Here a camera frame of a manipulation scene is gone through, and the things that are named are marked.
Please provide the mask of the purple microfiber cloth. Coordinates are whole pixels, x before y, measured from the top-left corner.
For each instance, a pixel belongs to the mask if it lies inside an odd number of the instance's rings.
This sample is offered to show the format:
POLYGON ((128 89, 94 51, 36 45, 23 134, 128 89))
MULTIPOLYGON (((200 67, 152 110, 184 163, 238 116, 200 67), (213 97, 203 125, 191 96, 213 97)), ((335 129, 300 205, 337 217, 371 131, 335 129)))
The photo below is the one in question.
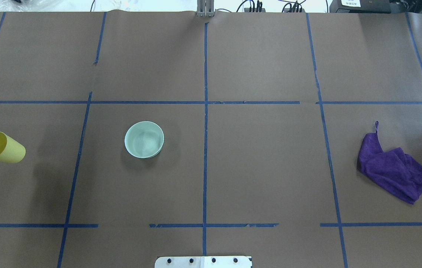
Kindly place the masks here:
POLYGON ((422 165, 400 147, 384 151, 378 129, 376 121, 374 132, 364 136, 357 169, 391 195, 413 205, 422 195, 422 165))

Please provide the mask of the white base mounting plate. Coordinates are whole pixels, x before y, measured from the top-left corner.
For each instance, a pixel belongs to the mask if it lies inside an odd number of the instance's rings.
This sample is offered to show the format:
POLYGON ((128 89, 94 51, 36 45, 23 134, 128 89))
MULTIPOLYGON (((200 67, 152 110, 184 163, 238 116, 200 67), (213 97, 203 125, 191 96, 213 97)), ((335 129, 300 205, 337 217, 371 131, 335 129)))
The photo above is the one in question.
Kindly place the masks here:
POLYGON ((252 268, 251 256, 162 256, 155 268, 252 268))

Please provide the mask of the black labelled equipment case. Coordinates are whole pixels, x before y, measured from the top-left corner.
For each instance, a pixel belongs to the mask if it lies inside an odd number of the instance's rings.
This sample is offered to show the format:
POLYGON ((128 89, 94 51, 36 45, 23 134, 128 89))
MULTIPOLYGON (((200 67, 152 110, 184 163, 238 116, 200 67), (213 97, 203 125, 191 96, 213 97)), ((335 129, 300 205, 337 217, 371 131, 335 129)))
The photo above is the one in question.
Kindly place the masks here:
POLYGON ((333 0, 330 13, 421 13, 422 0, 333 0))

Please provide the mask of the aluminium frame post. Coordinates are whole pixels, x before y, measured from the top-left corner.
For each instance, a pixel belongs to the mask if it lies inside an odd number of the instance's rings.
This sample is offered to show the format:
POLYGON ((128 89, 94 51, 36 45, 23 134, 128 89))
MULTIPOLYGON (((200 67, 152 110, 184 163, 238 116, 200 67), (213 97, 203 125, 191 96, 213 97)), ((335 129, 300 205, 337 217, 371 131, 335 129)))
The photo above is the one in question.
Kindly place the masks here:
POLYGON ((197 0, 197 17, 214 17, 214 0, 197 0))

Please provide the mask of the light green ceramic bowl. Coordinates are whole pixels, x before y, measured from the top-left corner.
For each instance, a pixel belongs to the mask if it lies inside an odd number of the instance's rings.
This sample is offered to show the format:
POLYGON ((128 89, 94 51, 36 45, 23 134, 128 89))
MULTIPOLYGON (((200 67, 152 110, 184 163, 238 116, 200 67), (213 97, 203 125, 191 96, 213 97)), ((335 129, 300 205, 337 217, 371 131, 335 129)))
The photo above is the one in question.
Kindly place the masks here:
POLYGON ((161 152, 164 141, 164 132, 158 124, 141 121, 133 124, 126 131, 124 146, 131 156, 148 159, 161 152))

